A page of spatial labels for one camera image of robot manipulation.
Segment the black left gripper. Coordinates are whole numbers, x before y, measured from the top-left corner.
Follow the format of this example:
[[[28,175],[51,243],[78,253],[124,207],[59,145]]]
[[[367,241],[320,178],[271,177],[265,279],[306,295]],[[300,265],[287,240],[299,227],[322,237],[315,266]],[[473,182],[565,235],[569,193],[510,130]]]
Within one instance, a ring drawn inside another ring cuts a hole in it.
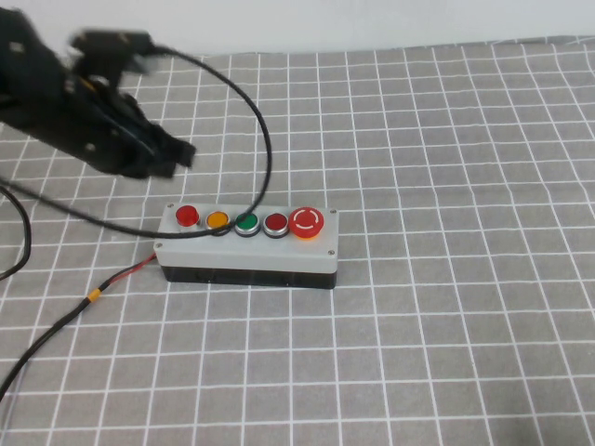
[[[101,173],[144,180],[192,167],[188,141],[150,121],[131,95],[61,66],[13,81],[13,127]]]

